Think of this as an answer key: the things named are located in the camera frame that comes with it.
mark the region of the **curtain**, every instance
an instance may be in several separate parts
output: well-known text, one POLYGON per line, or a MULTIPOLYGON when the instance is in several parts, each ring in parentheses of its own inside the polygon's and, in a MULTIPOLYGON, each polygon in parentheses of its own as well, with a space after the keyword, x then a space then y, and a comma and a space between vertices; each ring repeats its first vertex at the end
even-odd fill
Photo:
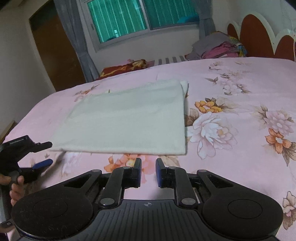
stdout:
POLYGON ((212 0, 191 0, 200 17, 200 39, 205 38, 216 31, 212 19, 212 0))
POLYGON ((98 70, 87 52, 84 32, 76 0, 54 0, 62 26, 68 36, 81 65, 86 82, 99 77, 98 70))

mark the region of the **pillow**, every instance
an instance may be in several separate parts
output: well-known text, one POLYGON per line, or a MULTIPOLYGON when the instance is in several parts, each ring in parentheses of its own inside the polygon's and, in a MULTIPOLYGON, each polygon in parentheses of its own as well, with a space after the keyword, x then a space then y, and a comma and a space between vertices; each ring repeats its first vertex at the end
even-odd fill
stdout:
POLYGON ((100 77, 96 80, 101 80, 107 77, 131 72, 135 70, 145 69, 146 66, 147 66, 146 60, 141 59, 125 65, 107 67, 103 69, 103 71, 100 74, 100 77))

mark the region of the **wooden door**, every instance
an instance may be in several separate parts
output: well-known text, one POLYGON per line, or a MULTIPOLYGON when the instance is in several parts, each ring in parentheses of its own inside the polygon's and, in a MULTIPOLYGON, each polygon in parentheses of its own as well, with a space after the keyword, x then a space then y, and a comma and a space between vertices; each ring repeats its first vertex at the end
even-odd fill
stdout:
POLYGON ((79 60, 52 0, 34 14, 30 24, 43 65, 56 91, 84 84, 79 60))

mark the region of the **green window glass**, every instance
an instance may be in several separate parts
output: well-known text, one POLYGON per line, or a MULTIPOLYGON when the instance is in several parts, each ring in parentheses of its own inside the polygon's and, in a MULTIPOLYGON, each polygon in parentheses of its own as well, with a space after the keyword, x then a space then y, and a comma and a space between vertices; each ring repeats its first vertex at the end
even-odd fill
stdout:
POLYGON ((92 0, 87 5, 101 43, 147 29, 139 0, 92 0))
POLYGON ((199 20, 191 0, 143 1, 152 29, 199 20))

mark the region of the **pink bedsheet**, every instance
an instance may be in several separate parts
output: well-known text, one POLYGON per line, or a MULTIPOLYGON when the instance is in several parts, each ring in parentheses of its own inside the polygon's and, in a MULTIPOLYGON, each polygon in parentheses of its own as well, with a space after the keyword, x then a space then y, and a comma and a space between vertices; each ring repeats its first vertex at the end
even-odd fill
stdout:
MULTIPOLYGON (((35 142, 50 141, 60 122, 87 95, 163 79, 189 82, 185 99, 187 154, 161 156, 165 164, 180 166, 190 173, 207 169, 272 197, 284 210, 284 222, 277 237, 295 240, 296 64, 292 61, 267 58, 186 61, 83 84, 42 100, 6 141, 23 135, 29 135, 35 142)), ((27 187, 27 192, 33 192, 92 169, 110 172, 119 166, 132 166, 138 156, 143 161, 142 184, 139 189, 126 190, 125 198, 173 198, 172 190, 157 187, 157 156, 45 150, 27 155, 19 165, 27 167, 47 158, 54 160, 43 177, 27 187)))

